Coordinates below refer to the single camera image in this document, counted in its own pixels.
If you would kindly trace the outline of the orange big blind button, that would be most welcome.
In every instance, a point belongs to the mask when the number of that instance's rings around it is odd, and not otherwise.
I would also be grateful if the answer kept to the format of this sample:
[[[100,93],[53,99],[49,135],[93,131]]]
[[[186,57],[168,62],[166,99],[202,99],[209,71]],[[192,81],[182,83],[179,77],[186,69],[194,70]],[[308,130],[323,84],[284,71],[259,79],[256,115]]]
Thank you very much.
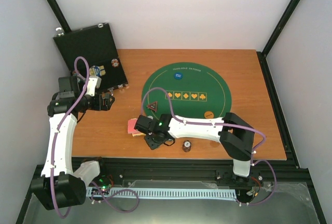
[[[214,113],[212,111],[206,111],[204,113],[205,119],[213,119],[214,118]]]

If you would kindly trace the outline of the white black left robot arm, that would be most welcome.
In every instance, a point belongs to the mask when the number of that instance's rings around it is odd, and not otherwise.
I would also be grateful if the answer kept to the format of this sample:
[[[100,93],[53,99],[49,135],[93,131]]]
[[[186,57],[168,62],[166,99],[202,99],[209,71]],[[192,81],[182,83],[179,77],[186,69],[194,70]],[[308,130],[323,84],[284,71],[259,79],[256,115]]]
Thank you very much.
[[[86,190],[94,181],[102,184],[108,171],[101,160],[88,159],[77,170],[72,167],[72,146],[79,114],[89,110],[108,111],[114,97],[98,93],[101,78],[91,76],[79,87],[77,77],[60,77],[59,91],[47,107],[50,137],[41,174],[31,182],[31,191],[47,210],[82,205]]]

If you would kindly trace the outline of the red playing card deck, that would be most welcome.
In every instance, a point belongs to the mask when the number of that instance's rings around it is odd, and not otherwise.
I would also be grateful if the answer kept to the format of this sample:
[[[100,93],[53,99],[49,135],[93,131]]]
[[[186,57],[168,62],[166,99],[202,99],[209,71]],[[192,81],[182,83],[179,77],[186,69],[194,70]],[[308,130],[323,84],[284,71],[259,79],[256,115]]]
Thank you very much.
[[[133,118],[128,121],[127,133],[131,134],[133,137],[145,136],[144,133],[135,129],[136,122],[137,122],[137,118]]]

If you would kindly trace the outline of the round green poker mat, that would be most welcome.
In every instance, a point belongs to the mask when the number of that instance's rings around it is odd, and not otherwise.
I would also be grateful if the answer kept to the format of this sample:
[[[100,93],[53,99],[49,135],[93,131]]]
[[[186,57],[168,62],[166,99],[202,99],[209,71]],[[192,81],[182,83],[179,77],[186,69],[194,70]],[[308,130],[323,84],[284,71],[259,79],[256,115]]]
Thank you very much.
[[[181,80],[173,75],[183,73]],[[159,119],[170,114],[168,98],[172,101],[176,115],[203,119],[206,111],[212,111],[214,118],[224,117],[231,111],[232,97],[224,78],[211,68],[191,62],[179,62],[156,70],[145,82],[142,90],[144,113]],[[157,112],[147,105],[158,102]]]

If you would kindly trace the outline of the black aluminium frame rail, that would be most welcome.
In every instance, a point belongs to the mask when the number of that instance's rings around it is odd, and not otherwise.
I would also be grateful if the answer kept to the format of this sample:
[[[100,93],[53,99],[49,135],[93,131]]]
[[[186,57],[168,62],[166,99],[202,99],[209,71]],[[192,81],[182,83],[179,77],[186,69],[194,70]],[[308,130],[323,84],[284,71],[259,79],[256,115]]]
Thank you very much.
[[[26,194],[17,223],[328,223],[311,175],[292,161],[260,161],[237,179],[229,160],[105,159],[120,188],[233,189],[235,201],[114,198],[61,219]]]

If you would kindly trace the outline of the blue chips in case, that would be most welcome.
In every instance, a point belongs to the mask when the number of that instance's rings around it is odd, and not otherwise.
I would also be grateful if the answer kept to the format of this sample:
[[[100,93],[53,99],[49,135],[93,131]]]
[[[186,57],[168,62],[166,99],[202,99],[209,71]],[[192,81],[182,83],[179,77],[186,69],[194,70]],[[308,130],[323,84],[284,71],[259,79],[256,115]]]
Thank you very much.
[[[106,74],[106,70],[103,65],[101,65],[101,66],[94,65],[94,66],[90,67],[89,74],[90,74],[90,76],[102,77]]]

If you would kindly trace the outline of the orange chip in case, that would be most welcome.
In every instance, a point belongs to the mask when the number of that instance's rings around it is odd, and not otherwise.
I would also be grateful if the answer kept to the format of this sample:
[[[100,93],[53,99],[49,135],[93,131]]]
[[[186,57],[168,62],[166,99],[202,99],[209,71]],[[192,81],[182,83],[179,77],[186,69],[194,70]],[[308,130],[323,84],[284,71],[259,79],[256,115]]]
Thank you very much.
[[[118,67],[119,66],[119,61],[117,59],[112,59],[111,64],[113,67]]]

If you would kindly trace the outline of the blue small blind button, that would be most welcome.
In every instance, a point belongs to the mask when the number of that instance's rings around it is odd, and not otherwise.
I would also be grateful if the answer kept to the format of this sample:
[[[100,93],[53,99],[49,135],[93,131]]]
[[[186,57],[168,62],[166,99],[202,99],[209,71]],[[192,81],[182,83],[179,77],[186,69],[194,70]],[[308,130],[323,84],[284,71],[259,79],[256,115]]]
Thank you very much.
[[[183,78],[183,73],[181,72],[176,72],[173,77],[176,79],[176,80],[181,80]]]

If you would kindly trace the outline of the brown poker chip stack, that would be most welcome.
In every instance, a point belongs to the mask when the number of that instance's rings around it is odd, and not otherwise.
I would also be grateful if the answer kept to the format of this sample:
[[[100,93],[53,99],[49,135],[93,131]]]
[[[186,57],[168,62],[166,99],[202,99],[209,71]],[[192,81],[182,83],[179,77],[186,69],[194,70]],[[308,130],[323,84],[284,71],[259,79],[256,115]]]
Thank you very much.
[[[189,140],[185,140],[182,145],[183,152],[190,152],[191,151],[191,142]]]

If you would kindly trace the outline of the black poker case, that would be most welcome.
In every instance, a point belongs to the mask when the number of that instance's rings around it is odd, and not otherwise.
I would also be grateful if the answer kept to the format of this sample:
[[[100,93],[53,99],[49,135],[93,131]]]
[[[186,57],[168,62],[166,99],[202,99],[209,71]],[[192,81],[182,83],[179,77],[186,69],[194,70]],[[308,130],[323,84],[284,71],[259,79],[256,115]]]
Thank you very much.
[[[89,67],[103,65],[106,74],[102,77],[98,93],[116,90],[129,85],[122,62],[117,52],[110,24],[99,23],[90,27],[56,35],[53,40],[71,74],[75,74],[74,61],[84,57]],[[118,67],[113,67],[112,59],[119,61]]]

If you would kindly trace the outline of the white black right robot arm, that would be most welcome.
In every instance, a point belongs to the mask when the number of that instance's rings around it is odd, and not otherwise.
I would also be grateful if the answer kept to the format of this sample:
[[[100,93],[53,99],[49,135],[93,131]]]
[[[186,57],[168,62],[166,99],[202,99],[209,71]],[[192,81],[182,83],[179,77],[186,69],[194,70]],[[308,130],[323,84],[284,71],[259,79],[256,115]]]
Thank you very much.
[[[135,129],[154,150],[178,138],[198,138],[217,142],[233,159],[233,173],[249,177],[256,130],[234,113],[214,119],[195,119],[162,114],[159,119],[140,115]]]

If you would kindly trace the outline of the red triangular dealer button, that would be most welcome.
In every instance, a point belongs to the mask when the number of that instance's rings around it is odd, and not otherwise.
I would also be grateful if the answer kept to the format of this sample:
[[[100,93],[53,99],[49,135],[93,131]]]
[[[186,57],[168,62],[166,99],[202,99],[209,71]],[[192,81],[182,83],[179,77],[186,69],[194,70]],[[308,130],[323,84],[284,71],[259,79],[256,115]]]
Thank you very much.
[[[155,101],[155,102],[149,103],[146,107],[147,107],[147,109],[150,109],[151,111],[157,112],[158,102]]]

